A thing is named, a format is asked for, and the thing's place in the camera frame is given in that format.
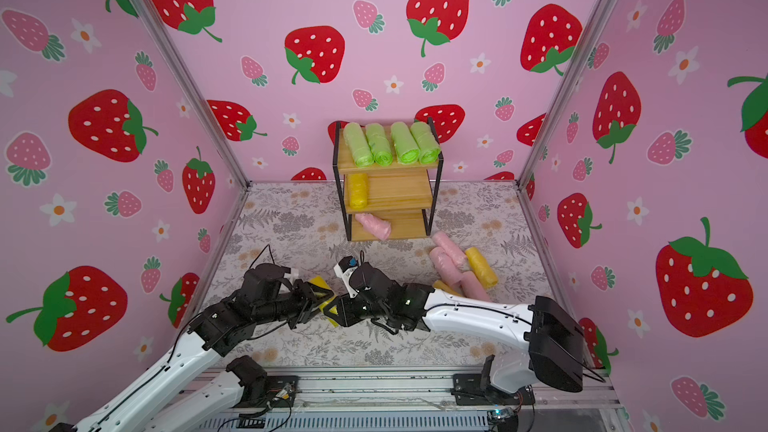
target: pink plastic bag roll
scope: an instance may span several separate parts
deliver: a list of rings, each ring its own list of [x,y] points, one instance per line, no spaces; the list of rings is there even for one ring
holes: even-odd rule
[[[462,274],[446,254],[446,251],[442,247],[435,247],[429,252],[429,258],[435,264],[435,269],[440,274],[442,281],[450,288],[456,288],[456,285],[462,280]]]
[[[448,238],[445,232],[442,230],[435,232],[432,234],[432,240],[435,241],[435,244],[439,247],[442,247],[456,267],[463,268],[466,266],[467,256],[460,248],[458,248],[458,245],[454,244],[453,241]]]
[[[355,220],[360,222],[362,228],[366,232],[378,238],[379,240],[387,240],[389,234],[392,233],[392,224],[386,220],[381,220],[377,216],[371,214],[355,214]]]
[[[464,272],[460,282],[464,295],[478,301],[493,302],[491,296],[485,291],[474,272]]]

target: yellow plastic bag roll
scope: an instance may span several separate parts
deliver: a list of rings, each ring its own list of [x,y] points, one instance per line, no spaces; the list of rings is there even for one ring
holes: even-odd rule
[[[485,290],[490,289],[498,283],[498,277],[493,271],[488,261],[482,256],[476,247],[470,247],[464,251],[469,259],[469,266],[472,267],[472,271],[475,273],[475,277],[478,278],[480,284]]]

